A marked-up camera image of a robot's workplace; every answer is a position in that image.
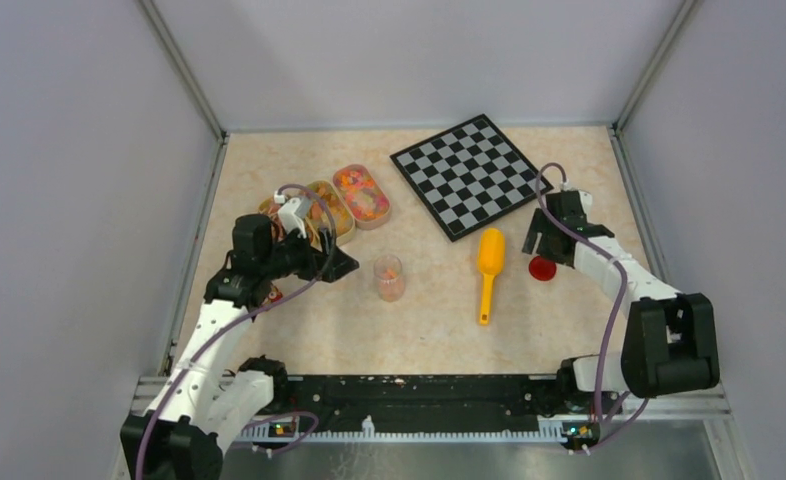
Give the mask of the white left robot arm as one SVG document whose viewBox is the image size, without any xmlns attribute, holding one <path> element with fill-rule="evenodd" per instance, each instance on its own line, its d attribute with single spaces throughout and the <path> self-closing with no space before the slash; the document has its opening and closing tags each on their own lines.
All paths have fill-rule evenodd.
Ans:
<svg viewBox="0 0 786 480">
<path fill-rule="evenodd" d="M 129 415 L 120 430 L 132 478 L 217 479 L 252 418 L 288 404 L 287 383 L 260 370 L 239 372 L 221 387 L 232 351 L 258 316 L 360 264 L 326 229 L 314 247 L 301 228 L 277 238 L 274 227 L 265 214 L 236 220 L 232 248 L 206 285 L 186 348 L 144 413 Z"/>
</svg>

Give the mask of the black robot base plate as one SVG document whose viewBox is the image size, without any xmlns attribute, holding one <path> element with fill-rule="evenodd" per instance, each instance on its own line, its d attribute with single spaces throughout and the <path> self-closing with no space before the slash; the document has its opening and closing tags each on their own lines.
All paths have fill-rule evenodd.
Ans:
<svg viewBox="0 0 786 480">
<path fill-rule="evenodd" d="M 556 415 L 587 418 L 594 395 L 553 375 L 304 375 L 275 383 L 263 415 L 307 411 L 320 433 L 534 432 Z"/>
</svg>

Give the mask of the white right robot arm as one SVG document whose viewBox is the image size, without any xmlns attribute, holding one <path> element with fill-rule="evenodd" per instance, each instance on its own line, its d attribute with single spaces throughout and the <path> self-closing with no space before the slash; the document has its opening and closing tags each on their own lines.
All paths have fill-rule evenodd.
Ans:
<svg viewBox="0 0 786 480">
<path fill-rule="evenodd" d="M 587 218 L 588 193 L 567 190 L 541 197 L 523 250 L 569 267 L 595 282 L 613 301 L 606 322 L 626 320 L 621 348 L 566 359 L 555 385 L 558 404 L 581 412 L 596 391 L 628 391 L 638 398 L 706 390 L 720 381 L 714 309 L 702 293 L 684 293 L 655 277 L 615 234 Z"/>
</svg>

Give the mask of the clear glass jar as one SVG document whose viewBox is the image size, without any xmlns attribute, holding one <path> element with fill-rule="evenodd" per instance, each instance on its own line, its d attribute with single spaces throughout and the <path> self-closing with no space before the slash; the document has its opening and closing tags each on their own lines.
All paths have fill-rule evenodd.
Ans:
<svg viewBox="0 0 786 480">
<path fill-rule="evenodd" d="M 398 301 L 405 292 L 405 277 L 401 260 L 392 254 L 378 257 L 373 264 L 376 292 L 386 302 Z"/>
</svg>

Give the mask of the red jar lid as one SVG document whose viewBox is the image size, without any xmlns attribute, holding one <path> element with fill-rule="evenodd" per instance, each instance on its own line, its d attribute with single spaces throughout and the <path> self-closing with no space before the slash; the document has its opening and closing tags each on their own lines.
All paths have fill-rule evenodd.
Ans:
<svg viewBox="0 0 786 480">
<path fill-rule="evenodd" d="M 557 274 L 557 264 L 542 256 L 535 256 L 528 264 L 528 272 L 534 279 L 548 282 Z"/>
</svg>

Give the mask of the yellow plastic scoop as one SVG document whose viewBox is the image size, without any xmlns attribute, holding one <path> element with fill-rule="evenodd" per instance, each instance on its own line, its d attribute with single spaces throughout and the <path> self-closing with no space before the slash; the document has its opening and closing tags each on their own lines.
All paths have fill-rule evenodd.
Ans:
<svg viewBox="0 0 786 480">
<path fill-rule="evenodd" d="M 499 229 L 491 227 L 484 230 L 476 260 L 477 270 L 482 275 L 478 322 L 483 326 L 491 321 L 494 282 L 504 268 L 505 247 L 505 237 Z"/>
</svg>

